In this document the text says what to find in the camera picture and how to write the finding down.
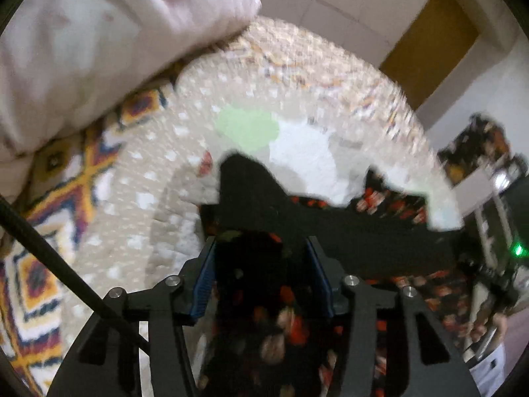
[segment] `geometric patterned carpet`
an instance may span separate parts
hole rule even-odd
[[[36,154],[19,209],[69,264],[98,202],[109,194],[127,131],[166,107],[163,90],[134,94],[82,132],[51,141]],[[0,346],[30,390],[46,395],[62,361],[62,284],[16,241],[4,249],[10,253],[0,261]]]

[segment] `light green spot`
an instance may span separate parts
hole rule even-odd
[[[215,128],[246,154],[267,146],[279,136],[279,124],[269,112],[233,106],[221,110]]]

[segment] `black cable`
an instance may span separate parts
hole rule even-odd
[[[112,310],[90,286],[63,260],[49,243],[0,195],[0,225],[31,252],[65,286],[78,296],[121,335],[130,339],[149,355],[149,342],[135,331],[125,319]]]

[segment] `pink fabric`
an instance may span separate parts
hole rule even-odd
[[[244,28],[259,8],[259,0],[25,0],[0,37],[0,193],[18,195],[32,152],[49,139],[84,128],[191,48]]]

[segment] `silver bolt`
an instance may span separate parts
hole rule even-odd
[[[108,296],[110,298],[119,298],[119,297],[121,297],[122,294],[123,294],[123,288],[120,288],[118,286],[116,286],[115,288],[112,288],[108,292]]]
[[[180,279],[179,276],[172,275],[172,276],[166,277],[165,282],[167,286],[178,286],[180,285],[180,282],[182,282],[182,280]]]
[[[413,298],[417,295],[417,290],[413,286],[405,286],[402,292],[406,297]]]
[[[355,275],[347,275],[345,278],[343,278],[343,283],[347,286],[356,286],[360,283],[360,280]]]

